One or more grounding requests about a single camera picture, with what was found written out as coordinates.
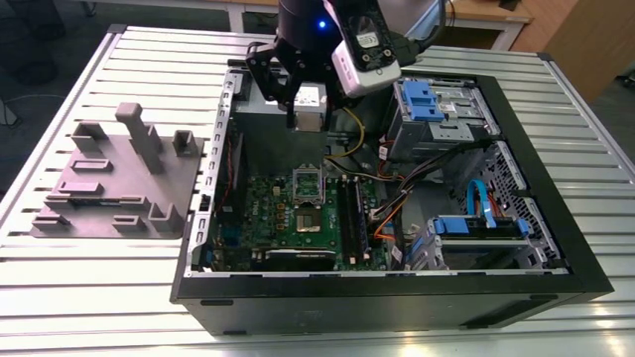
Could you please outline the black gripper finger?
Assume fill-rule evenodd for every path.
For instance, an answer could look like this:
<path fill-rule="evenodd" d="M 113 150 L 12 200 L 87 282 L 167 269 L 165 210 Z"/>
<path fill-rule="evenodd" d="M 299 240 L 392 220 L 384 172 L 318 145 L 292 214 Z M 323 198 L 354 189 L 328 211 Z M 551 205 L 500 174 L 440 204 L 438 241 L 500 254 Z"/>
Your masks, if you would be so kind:
<path fill-rule="evenodd" d="M 287 70 L 288 76 L 280 82 L 272 70 L 272 59 L 276 59 Z M 295 127 L 295 98 L 301 84 L 301 59 L 297 49 L 285 41 L 273 43 L 251 42 L 247 46 L 245 64 L 251 76 L 268 101 L 275 101 L 279 109 L 285 112 L 285 126 Z"/>
<path fill-rule="evenodd" d="M 331 129 L 334 114 L 346 104 L 346 98 L 339 85 L 339 76 L 331 58 L 318 53 L 303 52 L 304 81 L 324 84 L 327 95 L 327 110 L 323 119 L 323 131 Z"/>

